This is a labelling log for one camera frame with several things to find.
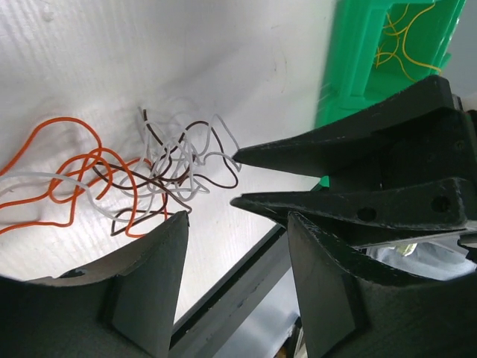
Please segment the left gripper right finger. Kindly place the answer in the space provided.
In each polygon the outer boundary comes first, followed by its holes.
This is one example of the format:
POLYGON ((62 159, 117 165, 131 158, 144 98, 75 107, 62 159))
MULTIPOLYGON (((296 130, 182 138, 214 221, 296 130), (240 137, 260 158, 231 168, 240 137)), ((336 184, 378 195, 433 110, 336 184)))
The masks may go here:
POLYGON ((351 248, 305 216, 288 242, 310 357, 474 357, 476 275, 433 280, 351 248))

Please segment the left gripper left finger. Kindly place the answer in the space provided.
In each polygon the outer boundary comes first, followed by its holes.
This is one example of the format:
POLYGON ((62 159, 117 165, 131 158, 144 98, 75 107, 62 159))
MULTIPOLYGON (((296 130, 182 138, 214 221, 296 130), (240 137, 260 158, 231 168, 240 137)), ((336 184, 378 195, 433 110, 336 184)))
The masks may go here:
POLYGON ((189 238, 175 213, 60 277, 1 279, 3 357, 166 357, 189 238))

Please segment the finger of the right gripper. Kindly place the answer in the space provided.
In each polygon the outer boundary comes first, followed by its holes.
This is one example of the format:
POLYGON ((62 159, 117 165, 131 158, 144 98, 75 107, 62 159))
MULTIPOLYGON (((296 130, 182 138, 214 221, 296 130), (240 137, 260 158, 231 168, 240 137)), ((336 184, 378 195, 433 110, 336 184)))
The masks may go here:
POLYGON ((431 75, 351 116, 238 150, 241 164, 331 186, 416 186, 470 179, 470 120, 447 79, 431 75))
POLYGON ((476 190, 460 178, 372 192, 248 193, 230 203, 282 226, 299 213, 351 246, 476 237, 476 190))

